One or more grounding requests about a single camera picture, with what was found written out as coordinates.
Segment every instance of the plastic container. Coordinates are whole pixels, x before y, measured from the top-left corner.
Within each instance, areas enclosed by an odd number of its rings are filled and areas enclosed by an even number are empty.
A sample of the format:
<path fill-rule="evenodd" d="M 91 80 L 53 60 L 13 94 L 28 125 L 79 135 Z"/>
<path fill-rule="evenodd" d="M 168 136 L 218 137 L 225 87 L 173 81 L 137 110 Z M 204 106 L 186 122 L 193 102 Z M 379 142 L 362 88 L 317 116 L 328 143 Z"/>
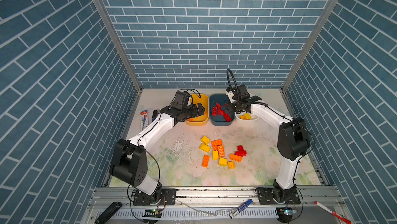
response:
<path fill-rule="evenodd" d="M 229 114 L 229 116 L 230 116 L 230 118 L 231 118 L 231 122 L 227 122 L 226 120 L 225 120 L 225 117 L 223 117 L 223 116 L 221 116 L 221 115 L 217 115 L 217 116 L 212 116 L 211 114 L 210 114 L 210 120 L 211 120 L 211 123 L 214 125 L 214 126 L 229 126 L 232 122 L 233 122 L 233 120 L 234 120 L 234 113 L 232 113 L 232 114 L 230 114 L 230 112 L 229 111 L 227 111 L 226 110 L 226 107 L 225 107 L 225 104 L 226 104 L 226 102 L 229 102 L 229 98 L 227 97 L 227 95 L 225 95 L 225 94 L 213 94 L 213 95 L 211 95 L 210 96 L 210 113 L 212 112 L 212 108 L 213 107 L 216 107 L 216 103 L 219 103 L 219 104 L 221 104 L 221 106 L 222 106 L 222 110 L 224 110 L 225 111 L 225 113 L 228 113 Z"/>
<path fill-rule="evenodd" d="M 236 116 L 236 121 L 241 122 L 241 123 L 250 123 L 250 122 L 256 122 L 259 120 L 259 117 L 252 113 L 249 114 L 251 116 L 251 119 L 240 119 L 240 116 L 243 116 L 245 114 L 246 114 L 246 112 L 234 113 L 234 115 Z"/>
<path fill-rule="evenodd" d="M 205 112 L 204 115 L 196 117 L 196 118 L 192 118 L 186 121 L 186 124 L 190 125 L 190 126 L 203 126 L 205 125 L 205 123 L 207 123 L 208 121 L 208 117 L 209 117 L 209 100 L 208 100 L 208 96 L 206 96 L 205 94 L 201 94 L 201 98 L 199 98 L 196 94 L 192 94 L 192 98 L 193 98 L 193 103 L 197 104 L 197 103 L 201 103 L 202 106 L 205 108 Z"/>

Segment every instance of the red marker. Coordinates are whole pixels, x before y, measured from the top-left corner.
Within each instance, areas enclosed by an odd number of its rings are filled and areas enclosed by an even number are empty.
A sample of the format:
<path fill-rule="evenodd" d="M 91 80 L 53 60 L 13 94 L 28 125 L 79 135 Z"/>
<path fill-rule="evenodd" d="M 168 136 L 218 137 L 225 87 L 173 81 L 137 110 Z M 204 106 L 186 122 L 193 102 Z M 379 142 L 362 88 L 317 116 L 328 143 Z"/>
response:
<path fill-rule="evenodd" d="M 342 221 L 346 222 L 347 224 L 351 224 L 351 221 L 349 221 L 346 218 L 341 217 L 340 215 L 338 215 L 337 213 L 335 213 L 331 209 L 325 207 L 323 204 L 319 203 L 318 201 L 315 201 L 315 204 L 317 206 L 319 206 L 320 208 L 324 209 L 325 211 L 327 211 L 328 213 L 333 214 L 334 216 L 338 217 L 339 219 L 341 219 Z"/>

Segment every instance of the yellow container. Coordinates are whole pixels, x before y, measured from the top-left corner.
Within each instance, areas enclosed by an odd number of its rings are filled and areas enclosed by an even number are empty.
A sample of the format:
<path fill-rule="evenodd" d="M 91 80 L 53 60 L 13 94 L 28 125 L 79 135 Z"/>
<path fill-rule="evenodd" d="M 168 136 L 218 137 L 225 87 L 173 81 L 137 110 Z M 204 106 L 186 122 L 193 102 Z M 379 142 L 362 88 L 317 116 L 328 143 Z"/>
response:
<path fill-rule="evenodd" d="M 202 115 L 202 116 L 187 120 L 186 124 L 188 124 L 190 126 L 203 126 L 203 125 L 205 125 L 205 123 L 207 123 L 208 118 L 210 117 L 210 115 L 209 115 L 209 112 L 210 112 L 209 98 L 205 94 L 201 94 L 201 98 L 199 98 L 196 94 L 192 94 L 192 98 L 193 98 L 194 104 L 197 104 L 197 103 L 202 104 L 202 106 L 205 108 L 205 112 L 204 112 L 204 115 Z"/>

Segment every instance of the blue bin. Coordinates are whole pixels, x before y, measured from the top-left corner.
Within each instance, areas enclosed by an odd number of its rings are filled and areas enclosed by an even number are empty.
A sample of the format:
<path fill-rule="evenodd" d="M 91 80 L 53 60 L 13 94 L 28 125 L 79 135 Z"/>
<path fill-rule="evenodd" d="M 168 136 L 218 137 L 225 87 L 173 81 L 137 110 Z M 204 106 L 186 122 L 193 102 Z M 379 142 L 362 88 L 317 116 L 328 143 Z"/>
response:
<path fill-rule="evenodd" d="M 217 116 L 212 116 L 212 108 L 216 107 L 216 103 L 221 104 L 222 106 L 222 110 L 225 111 L 225 113 L 228 113 L 230 118 L 231 118 L 231 122 L 227 122 L 225 120 L 225 117 L 221 116 L 221 115 L 217 115 Z M 233 120 L 234 120 L 234 113 L 230 113 L 229 111 L 226 110 L 225 104 L 226 102 L 229 102 L 229 98 L 227 97 L 227 95 L 225 94 L 213 94 L 210 96 L 210 109 L 209 109 L 209 114 L 210 114 L 210 120 L 211 123 L 214 126 L 229 126 Z"/>

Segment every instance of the tiled wall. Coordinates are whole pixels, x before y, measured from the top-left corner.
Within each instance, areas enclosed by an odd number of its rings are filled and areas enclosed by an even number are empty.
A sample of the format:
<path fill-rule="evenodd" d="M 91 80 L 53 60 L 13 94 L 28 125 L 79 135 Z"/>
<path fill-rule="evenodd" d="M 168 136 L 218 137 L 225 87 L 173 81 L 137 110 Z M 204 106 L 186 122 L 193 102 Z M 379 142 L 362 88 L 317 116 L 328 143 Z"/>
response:
<path fill-rule="evenodd" d="M 339 0 L 288 88 L 356 223 L 396 223 L 397 0 Z"/>
<path fill-rule="evenodd" d="M 91 0 L 0 0 L 0 223 L 75 223 L 136 90 Z"/>
<path fill-rule="evenodd" d="M 327 0 L 103 0 L 143 87 L 280 87 Z"/>

